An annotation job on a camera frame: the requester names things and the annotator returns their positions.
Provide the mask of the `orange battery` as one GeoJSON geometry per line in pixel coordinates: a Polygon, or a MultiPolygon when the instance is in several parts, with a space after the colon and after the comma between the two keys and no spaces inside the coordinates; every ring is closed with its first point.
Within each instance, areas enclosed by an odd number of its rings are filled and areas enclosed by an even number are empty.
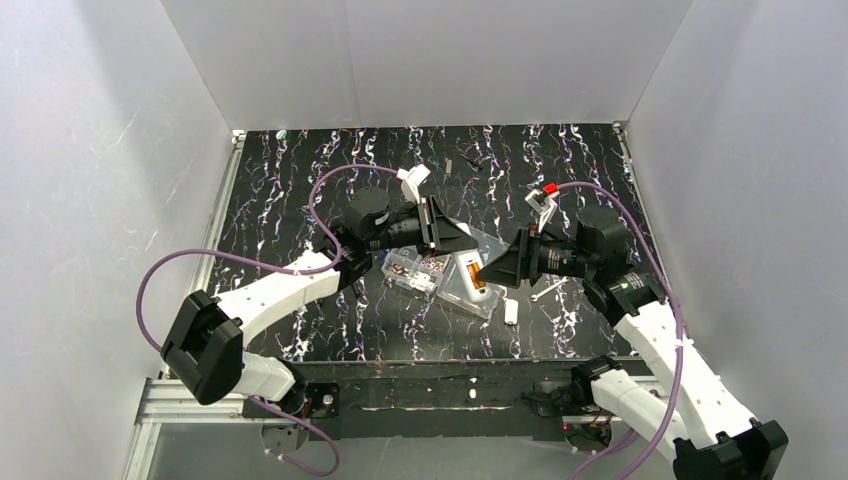
{"type": "Polygon", "coordinates": [[[478,277],[480,265],[477,262],[471,262],[467,265],[467,270],[474,288],[477,290],[484,288],[486,283],[478,277]]]}

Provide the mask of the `white battery cover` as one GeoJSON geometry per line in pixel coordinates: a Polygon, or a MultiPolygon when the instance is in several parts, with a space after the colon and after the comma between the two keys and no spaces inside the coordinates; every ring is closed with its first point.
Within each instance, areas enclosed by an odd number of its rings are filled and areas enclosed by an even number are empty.
{"type": "Polygon", "coordinates": [[[504,324],[515,326],[518,324],[518,301],[514,299],[504,300],[504,324]]]}

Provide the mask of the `white remote control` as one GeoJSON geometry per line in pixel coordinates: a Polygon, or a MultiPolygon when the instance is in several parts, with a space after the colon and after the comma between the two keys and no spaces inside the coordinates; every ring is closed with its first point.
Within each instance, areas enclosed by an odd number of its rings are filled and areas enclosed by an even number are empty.
{"type": "Polygon", "coordinates": [[[493,287],[478,277],[485,266],[477,249],[463,250],[452,254],[455,275],[459,281],[456,295],[459,300],[475,310],[484,309],[496,296],[493,287]]]}

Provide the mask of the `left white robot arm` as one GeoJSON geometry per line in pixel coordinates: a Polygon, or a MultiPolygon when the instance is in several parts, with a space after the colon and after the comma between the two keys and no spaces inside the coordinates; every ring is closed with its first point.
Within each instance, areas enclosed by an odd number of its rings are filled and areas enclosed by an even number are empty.
{"type": "Polygon", "coordinates": [[[273,273],[212,297],[188,295],[161,347],[161,357],[201,405],[229,394],[272,402],[304,385],[283,360],[247,352],[249,343],[287,315],[351,286],[382,250],[413,247],[422,256],[466,254],[478,242],[449,219],[434,197],[390,206],[386,191],[366,187],[345,206],[329,238],[303,252],[289,273],[273,273]]]}

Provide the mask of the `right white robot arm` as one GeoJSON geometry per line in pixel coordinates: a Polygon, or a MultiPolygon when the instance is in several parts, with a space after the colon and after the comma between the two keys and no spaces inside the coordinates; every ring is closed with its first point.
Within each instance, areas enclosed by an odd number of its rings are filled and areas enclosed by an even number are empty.
{"type": "Polygon", "coordinates": [[[632,235],[612,209],[586,208],[566,238],[520,229],[483,267],[480,282],[517,288],[543,275],[580,280],[590,304],[638,352],[666,399],[640,386],[608,356],[572,368],[567,386],[533,392],[551,408],[594,406],[624,420],[670,461],[678,479],[772,479],[789,444],[776,421],[763,422],[737,400],[679,329],[656,277],[630,260],[632,235]]]}

